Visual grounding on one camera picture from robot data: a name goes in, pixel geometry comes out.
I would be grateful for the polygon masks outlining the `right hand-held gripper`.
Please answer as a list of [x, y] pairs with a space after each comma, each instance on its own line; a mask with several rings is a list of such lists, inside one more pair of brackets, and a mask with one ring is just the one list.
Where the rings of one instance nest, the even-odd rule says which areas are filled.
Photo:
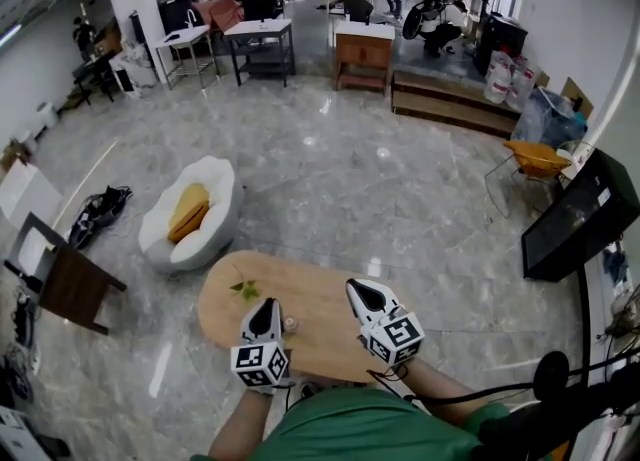
[[[388, 286], [369, 279], [349, 278], [346, 294], [354, 316], [363, 325], [360, 336], [364, 347], [372, 355], [394, 367], [418, 353], [425, 338], [424, 330], [413, 312], [389, 314], [399, 306], [399, 301]], [[380, 319], [365, 325], [370, 318]]]

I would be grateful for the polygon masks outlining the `person's left forearm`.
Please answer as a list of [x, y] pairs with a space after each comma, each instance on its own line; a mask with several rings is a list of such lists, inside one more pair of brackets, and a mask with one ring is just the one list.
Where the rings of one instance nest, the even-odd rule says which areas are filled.
[[262, 442], [272, 394], [246, 390], [214, 438], [208, 456], [216, 461], [247, 461]]

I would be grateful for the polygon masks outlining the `person's right forearm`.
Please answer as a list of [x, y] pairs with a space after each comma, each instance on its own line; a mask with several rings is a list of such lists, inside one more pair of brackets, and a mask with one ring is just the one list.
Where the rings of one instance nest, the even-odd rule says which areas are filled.
[[[472, 393], [472, 390], [419, 358], [411, 358], [404, 364], [404, 384], [419, 397], [449, 399]], [[453, 404], [426, 403], [426, 409], [435, 417], [454, 426], [463, 426], [478, 409], [488, 404], [486, 398]]]

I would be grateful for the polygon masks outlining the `light wooden coffee table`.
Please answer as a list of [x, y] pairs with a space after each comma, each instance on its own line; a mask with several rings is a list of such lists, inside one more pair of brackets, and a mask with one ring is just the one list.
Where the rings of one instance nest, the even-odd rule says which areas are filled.
[[[259, 298], [245, 302], [229, 289], [239, 280], [232, 265], [247, 279], [257, 281]], [[220, 259], [207, 276], [197, 305], [198, 319], [205, 335], [230, 351], [234, 346], [258, 343], [241, 341], [241, 322], [262, 300], [275, 298], [282, 321], [286, 316], [299, 321], [294, 334], [283, 331], [281, 338], [290, 372], [367, 383], [371, 371], [388, 366], [364, 347], [363, 325], [346, 294], [349, 278], [369, 279], [259, 252], [234, 252]]]

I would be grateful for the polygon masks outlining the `green leaf sprig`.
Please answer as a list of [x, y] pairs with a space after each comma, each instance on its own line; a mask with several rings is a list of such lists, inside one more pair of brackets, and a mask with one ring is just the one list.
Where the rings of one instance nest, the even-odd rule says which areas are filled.
[[229, 289], [243, 298], [245, 302], [250, 302], [260, 297], [260, 290], [255, 279], [247, 279], [244, 273], [236, 266], [232, 265], [239, 280], [231, 285]]

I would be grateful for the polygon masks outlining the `yellow cushion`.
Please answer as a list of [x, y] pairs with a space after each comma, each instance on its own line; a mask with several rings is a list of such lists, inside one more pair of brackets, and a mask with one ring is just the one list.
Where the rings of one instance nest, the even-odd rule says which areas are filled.
[[178, 243], [199, 229], [209, 211], [209, 192], [201, 183], [189, 184], [177, 202], [169, 219], [168, 240]]

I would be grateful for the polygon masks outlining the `dark wooden sink cabinet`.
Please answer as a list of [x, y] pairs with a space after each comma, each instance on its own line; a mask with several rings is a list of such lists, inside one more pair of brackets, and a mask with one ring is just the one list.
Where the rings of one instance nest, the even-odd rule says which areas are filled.
[[96, 321], [107, 292], [127, 285], [73, 248], [35, 214], [26, 216], [4, 266], [43, 310], [107, 336]]

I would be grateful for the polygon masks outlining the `clear plastic bag bundle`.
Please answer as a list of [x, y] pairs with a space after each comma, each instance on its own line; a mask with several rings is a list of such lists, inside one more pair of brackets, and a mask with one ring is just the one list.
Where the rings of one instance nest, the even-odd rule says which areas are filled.
[[573, 110], [566, 97], [536, 87], [523, 107], [510, 140], [558, 149], [563, 143], [581, 140], [586, 132], [586, 119]]

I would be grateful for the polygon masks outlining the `white box cabinet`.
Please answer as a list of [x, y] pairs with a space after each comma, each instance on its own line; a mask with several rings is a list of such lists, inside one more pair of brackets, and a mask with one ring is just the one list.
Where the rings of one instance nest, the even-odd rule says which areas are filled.
[[33, 164], [17, 159], [0, 182], [0, 210], [16, 229], [30, 213], [51, 224], [59, 210], [61, 194]]

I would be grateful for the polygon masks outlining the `white marble-pattern panel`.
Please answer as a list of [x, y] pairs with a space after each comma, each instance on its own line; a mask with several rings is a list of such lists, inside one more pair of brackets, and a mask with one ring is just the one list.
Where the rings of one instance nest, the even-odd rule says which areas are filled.
[[145, 44], [126, 42], [123, 50], [109, 60], [109, 65], [120, 90], [130, 98], [145, 98], [158, 84]]

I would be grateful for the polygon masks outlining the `tall black cabinet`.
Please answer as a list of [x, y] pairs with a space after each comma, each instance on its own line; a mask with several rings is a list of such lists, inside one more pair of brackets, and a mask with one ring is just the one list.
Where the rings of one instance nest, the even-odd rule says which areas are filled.
[[481, 24], [481, 36], [477, 43], [473, 63], [478, 72], [487, 74], [491, 55], [503, 51], [510, 57], [521, 54], [528, 31], [516, 20], [492, 12]]

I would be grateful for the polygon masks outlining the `dark table with white top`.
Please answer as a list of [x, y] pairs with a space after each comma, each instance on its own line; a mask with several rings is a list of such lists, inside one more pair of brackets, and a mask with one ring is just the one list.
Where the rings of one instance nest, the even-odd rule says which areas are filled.
[[292, 22], [289, 19], [252, 20], [237, 23], [223, 32], [229, 46], [234, 76], [277, 76], [287, 87], [296, 74]]

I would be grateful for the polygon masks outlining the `white sink table with faucet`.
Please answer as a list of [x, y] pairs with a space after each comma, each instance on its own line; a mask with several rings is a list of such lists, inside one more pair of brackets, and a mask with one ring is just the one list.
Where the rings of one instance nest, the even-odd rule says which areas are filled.
[[[203, 40], [206, 41], [209, 52], [207, 61], [200, 60], [195, 54], [195, 45]], [[171, 51], [176, 53], [178, 62], [168, 68], [163, 52], [169, 54]], [[171, 31], [155, 41], [152, 44], [152, 54], [158, 63], [160, 80], [169, 89], [172, 88], [174, 80], [193, 75], [198, 77], [200, 87], [204, 89], [203, 72], [210, 68], [214, 69], [216, 78], [220, 76], [219, 64], [213, 49], [211, 27], [203, 23], [193, 8], [187, 10], [185, 27]]]

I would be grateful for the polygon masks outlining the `small white bin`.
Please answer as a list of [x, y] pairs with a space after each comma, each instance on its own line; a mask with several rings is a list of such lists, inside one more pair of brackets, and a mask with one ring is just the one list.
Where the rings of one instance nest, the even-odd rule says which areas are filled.
[[59, 114], [55, 105], [51, 102], [42, 102], [36, 109], [37, 119], [41, 129], [54, 128], [59, 121]]

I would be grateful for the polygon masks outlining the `dark desk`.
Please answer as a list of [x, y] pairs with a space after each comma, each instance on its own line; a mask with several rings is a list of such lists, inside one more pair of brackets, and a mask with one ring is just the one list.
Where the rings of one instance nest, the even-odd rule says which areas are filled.
[[110, 60], [114, 56], [115, 53], [110, 51], [95, 60], [83, 63], [72, 72], [73, 84], [80, 91], [81, 100], [87, 105], [91, 105], [91, 86], [96, 87], [111, 102], [114, 102], [111, 86], [116, 79], [110, 65]]

